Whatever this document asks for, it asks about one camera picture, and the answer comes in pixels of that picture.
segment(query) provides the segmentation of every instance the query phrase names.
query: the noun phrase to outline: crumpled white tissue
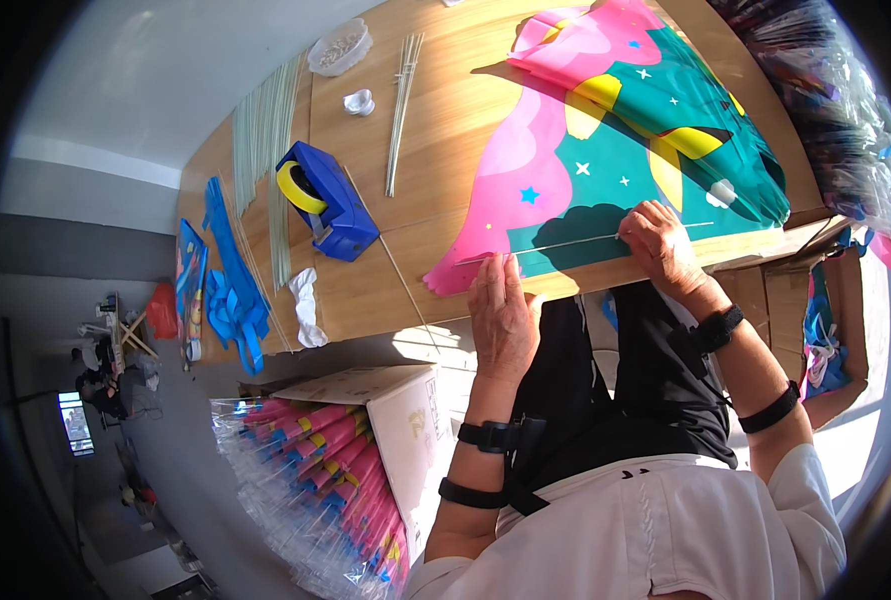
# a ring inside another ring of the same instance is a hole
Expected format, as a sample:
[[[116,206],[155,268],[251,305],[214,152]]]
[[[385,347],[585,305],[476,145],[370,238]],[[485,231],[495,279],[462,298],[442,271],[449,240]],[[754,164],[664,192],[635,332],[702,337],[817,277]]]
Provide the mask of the crumpled white tissue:
[[[298,318],[298,342],[306,348],[318,348],[328,344],[328,336],[316,325],[316,297],[312,284],[319,276],[312,267],[300,272],[289,281],[289,289],[295,296],[295,317]]]

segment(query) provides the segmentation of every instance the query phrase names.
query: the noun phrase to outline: blue star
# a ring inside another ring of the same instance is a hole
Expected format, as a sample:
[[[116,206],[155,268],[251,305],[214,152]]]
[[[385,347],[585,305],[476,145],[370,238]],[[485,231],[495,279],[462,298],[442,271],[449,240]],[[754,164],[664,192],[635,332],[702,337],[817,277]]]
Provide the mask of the blue star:
[[[529,189],[520,189],[518,191],[522,192],[522,201],[530,205],[535,204],[535,199],[539,196],[539,193],[532,189],[532,186],[529,186]]]

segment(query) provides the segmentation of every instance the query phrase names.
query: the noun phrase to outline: white cardboard box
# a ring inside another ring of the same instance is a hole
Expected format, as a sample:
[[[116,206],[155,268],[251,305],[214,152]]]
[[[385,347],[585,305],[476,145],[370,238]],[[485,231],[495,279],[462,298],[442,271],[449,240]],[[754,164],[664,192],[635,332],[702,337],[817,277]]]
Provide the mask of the white cardboard box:
[[[365,405],[408,535],[409,560],[425,549],[455,439],[439,410],[438,365],[350,368],[277,391],[276,398]]]

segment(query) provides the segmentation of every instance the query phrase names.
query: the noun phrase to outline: white cloud print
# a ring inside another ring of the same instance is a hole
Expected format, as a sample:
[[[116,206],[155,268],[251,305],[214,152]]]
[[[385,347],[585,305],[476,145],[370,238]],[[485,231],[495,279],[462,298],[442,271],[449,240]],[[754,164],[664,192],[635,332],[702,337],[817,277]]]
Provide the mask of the white cloud print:
[[[705,201],[719,209],[728,209],[736,198],[735,186],[728,179],[716,181],[705,194]]]

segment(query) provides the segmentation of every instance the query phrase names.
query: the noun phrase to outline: yellow tape roll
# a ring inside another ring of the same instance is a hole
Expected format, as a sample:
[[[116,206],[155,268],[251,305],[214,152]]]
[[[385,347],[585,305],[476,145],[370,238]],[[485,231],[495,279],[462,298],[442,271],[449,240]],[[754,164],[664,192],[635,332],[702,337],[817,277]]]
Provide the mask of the yellow tape roll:
[[[320,215],[325,212],[328,209],[328,204],[303,190],[292,178],[293,167],[301,169],[297,162],[289,160],[275,174],[275,181],[278,183],[278,188],[282,190],[282,194],[289,199],[289,202],[309,214]]]

